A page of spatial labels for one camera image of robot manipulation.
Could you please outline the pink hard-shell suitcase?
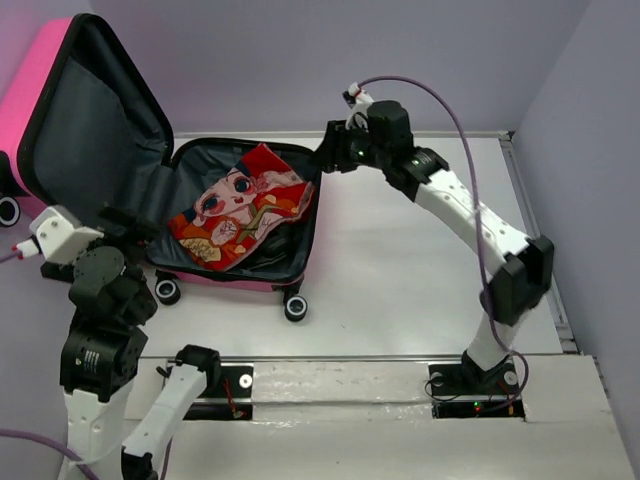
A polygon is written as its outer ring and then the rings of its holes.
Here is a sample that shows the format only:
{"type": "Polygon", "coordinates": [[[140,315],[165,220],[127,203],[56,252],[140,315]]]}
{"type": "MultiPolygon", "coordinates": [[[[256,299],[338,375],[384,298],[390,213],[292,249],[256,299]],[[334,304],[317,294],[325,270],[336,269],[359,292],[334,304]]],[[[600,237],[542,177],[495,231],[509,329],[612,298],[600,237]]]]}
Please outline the pink hard-shell suitcase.
{"type": "MultiPolygon", "coordinates": [[[[104,232],[105,203],[153,220],[158,235],[140,262],[156,274],[164,305],[180,300],[182,282],[278,291],[285,317],[301,321],[309,306],[300,288],[311,248],[321,184],[312,153],[298,145],[197,138],[176,146],[169,120],[110,25],[94,14],[47,22],[37,33],[1,101],[1,222],[63,206],[104,232]],[[294,226],[286,260],[249,271],[196,264],[168,222],[192,207],[240,158],[266,144],[315,186],[294,226]]],[[[73,267],[44,262],[42,274],[70,282],[73,267]]]]}

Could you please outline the red cartoon girl cloth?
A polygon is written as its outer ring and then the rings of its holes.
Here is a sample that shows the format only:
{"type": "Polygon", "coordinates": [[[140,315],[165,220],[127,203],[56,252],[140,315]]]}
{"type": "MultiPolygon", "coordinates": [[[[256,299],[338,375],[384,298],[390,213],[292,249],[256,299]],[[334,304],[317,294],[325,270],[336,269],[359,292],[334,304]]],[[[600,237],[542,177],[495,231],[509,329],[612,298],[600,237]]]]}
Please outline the red cartoon girl cloth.
{"type": "Polygon", "coordinates": [[[315,186],[266,144],[244,154],[169,230],[201,267],[227,271],[250,256],[274,229],[299,221],[315,186]]]}

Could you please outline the black headphones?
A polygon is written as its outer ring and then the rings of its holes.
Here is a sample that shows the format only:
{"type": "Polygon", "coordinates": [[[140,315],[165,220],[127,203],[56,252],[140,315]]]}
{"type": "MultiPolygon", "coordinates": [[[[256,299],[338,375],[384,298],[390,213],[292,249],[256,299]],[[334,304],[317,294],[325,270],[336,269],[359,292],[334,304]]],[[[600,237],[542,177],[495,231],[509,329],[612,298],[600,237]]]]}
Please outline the black headphones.
{"type": "Polygon", "coordinates": [[[266,236],[254,252],[239,263],[238,268],[255,271],[286,260],[295,248],[295,240],[294,226],[280,225],[266,236]]]}

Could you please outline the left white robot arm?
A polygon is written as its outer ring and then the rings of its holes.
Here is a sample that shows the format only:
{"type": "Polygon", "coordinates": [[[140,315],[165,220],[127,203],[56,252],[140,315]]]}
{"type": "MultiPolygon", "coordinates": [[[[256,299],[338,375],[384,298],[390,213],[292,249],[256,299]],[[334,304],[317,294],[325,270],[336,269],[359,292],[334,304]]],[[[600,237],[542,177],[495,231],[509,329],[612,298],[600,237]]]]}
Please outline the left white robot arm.
{"type": "Polygon", "coordinates": [[[126,405],[148,340],[141,328],[158,308],[139,262],[159,227],[111,205],[104,205],[99,217],[116,229],[91,241],[73,267],[69,298],[75,312],[60,362],[70,454],[59,476],[163,479],[172,439],[189,408],[220,386],[220,354],[183,347],[148,413],[130,434],[124,432],[126,405]]]}

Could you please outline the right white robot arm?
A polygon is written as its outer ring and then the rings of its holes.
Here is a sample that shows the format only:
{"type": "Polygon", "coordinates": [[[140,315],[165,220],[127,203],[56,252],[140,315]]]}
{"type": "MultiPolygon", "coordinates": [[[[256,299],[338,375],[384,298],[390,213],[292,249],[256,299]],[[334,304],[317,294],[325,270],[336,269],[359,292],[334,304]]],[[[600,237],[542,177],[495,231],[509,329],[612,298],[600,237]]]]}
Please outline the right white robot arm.
{"type": "Polygon", "coordinates": [[[460,362],[460,379],[482,392],[512,355],[522,323],[550,290],[555,247],[544,235],[512,227],[465,187],[435,150],[418,147],[407,110],[397,101],[348,97],[344,120],[328,122],[313,161],[325,173],[358,167],[382,172],[386,182],[428,211],[478,258],[483,316],[460,362]]]}

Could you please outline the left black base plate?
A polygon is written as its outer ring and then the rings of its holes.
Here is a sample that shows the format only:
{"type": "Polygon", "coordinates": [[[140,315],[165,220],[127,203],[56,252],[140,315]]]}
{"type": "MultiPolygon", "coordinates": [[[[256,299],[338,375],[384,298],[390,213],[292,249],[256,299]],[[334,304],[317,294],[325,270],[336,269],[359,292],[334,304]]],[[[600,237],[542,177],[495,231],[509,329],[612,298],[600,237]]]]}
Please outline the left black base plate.
{"type": "Polygon", "coordinates": [[[219,383],[187,411],[186,421],[250,421],[253,418],[254,365],[223,363],[219,383]]]}

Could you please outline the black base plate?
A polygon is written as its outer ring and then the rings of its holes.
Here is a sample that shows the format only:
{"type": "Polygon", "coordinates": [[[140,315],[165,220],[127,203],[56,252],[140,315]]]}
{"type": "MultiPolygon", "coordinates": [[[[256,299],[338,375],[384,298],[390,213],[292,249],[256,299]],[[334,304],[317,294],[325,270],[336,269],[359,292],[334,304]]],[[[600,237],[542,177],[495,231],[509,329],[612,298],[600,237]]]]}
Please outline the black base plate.
{"type": "Polygon", "coordinates": [[[253,418],[254,365],[223,363],[219,383],[187,411],[186,421],[250,421],[253,418]]]}
{"type": "Polygon", "coordinates": [[[434,419],[525,419],[515,367],[506,363],[488,380],[463,377],[461,364],[436,363],[428,368],[424,390],[434,419]]]}

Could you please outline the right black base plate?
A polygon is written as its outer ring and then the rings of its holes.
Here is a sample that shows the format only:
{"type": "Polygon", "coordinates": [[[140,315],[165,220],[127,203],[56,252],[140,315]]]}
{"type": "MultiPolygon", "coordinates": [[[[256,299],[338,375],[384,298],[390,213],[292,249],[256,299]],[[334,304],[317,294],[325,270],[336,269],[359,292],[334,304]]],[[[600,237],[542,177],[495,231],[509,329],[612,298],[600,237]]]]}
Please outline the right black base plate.
{"type": "Polygon", "coordinates": [[[434,419],[525,419],[515,367],[506,363],[488,380],[463,377],[461,364],[436,363],[428,368],[424,390],[434,419]]]}

